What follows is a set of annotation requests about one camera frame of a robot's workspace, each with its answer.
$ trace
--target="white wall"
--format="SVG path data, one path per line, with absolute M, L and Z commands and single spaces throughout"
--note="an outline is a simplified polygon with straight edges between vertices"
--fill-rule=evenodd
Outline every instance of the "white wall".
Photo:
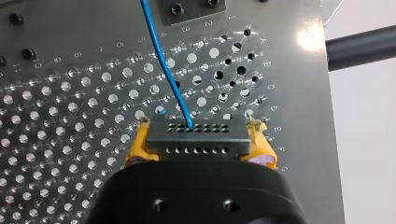
M 327 39 L 396 25 L 395 0 L 345 0 Z M 346 224 L 396 224 L 396 59 L 330 73 Z

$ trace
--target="mounting bolt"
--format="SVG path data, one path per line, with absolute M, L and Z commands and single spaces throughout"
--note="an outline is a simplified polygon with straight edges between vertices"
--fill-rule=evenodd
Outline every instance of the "mounting bolt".
M 219 5 L 220 0 L 206 0 L 206 3 L 210 7 L 217 7 Z
M 35 52 L 34 49 L 24 49 L 22 51 L 22 57 L 25 60 L 34 60 L 37 58 L 37 53 Z
M 4 56 L 0 56 L 0 67 L 4 67 L 7 64 L 7 59 Z
M 18 14 L 18 13 L 12 13 L 11 15 L 9 15 L 9 21 L 13 25 L 23 25 L 24 24 L 23 16 L 21 14 Z
M 184 8 L 183 8 L 183 6 L 180 3 L 174 3 L 171 6 L 171 13 L 174 16 L 181 16 L 181 15 L 184 14 Z

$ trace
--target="blue wire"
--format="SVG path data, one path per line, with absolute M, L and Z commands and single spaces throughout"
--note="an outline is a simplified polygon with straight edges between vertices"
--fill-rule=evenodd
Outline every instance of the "blue wire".
M 152 44 L 154 45 L 155 52 L 158 55 L 158 60 L 160 61 L 160 65 L 163 68 L 163 72 L 165 73 L 166 78 L 168 79 L 169 85 L 171 86 L 172 92 L 174 93 L 178 104 L 180 105 L 181 111 L 183 112 L 184 119 L 186 120 L 187 126 L 192 128 L 193 123 L 190 116 L 190 111 L 187 108 L 186 102 L 184 102 L 183 97 L 180 94 L 180 91 L 177 88 L 175 79 L 172 76 L 171 70 L 168 68 L 165 60 L 165 56 L 163 54 L 163 48 L 161 47 L 160 40 L 158 39 L 157 33 L 155 32 L 155 25 L 151 15 L 151 9 L 149 8 L 148 0 L 140 0 L 142 4 L 143 11 L 145 13 L 146 22 L 148 24 L 149 34 L 151 35 Z

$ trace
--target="perforated metal plate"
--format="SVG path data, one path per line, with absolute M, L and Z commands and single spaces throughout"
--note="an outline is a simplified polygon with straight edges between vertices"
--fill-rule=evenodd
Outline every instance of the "perforated metal plate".
M 150 3 L 191 115 L 265 120 L 310 221 L 344 223 L 319 1 L 229 0 L 174 26 Z M 138 119 L 182 118 L 143 12 L 130 0 L 37 0 L 0 15 L 0 223 L 83 223 Z

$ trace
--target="orange component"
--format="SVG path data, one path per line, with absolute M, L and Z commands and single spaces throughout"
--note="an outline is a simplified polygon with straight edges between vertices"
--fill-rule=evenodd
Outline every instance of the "orange component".
M 131 150 L 126 157 L 125 166 L 128 166 L 133 157 L 140 157 L 148 161 L 159 161 L 160 157 L 157 154 L 148 154 L 146 139 L 149 134 L 149 121 L 144 121 L 140 123 L 139 130 L 137 131 L 136 138 L 132 144 Z
M 240 160 L 250 161 L 260 156 L 266 156 L 271 159 L 266 163 L 267 167 L 275 170 L 277 165 L 277 155 L 272 149 L 271 145 L 268 143 L 264 134 L 262 134 L 263 131 L 267 130 L 265 123 L 259 120 L 251 119 L 247 124 L 247 130 L 251 141 L 250 150 L 249 154 L 242 156 Z

